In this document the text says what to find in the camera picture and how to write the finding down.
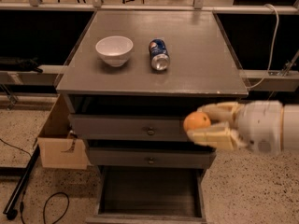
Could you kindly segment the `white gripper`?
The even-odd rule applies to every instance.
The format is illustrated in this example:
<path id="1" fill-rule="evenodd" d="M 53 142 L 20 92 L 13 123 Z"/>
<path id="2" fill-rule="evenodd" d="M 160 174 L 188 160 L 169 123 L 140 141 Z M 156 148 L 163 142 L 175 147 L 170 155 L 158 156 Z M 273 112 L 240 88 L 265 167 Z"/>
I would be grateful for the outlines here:
<path id="1" fill-rule="evenodd" d="M 283 105 L 278 101 L 246 105 L 223 102 L 202 105 L 197 111 L 220 123 L 188 130 L 187 136 L 196 145 L 231 151 L 247 147 L 252 152 L 271 155 L 281 152 Z M 237 130 L 231 129 L 227 122 L 235 124 Z"/>

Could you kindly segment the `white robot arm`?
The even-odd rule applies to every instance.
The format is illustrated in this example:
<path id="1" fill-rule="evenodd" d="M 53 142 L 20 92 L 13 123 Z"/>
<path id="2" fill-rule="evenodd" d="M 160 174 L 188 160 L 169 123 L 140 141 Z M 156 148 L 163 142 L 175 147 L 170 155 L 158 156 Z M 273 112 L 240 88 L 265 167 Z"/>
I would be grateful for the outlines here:
<path id="1" fill-rule="evenodd" d="M 299 149 L 299 105 L 279 101 L 203 105 L 185 118 L 183 129 L 192 142 L 202 147 L 245 148 L 278 155 Z"/>

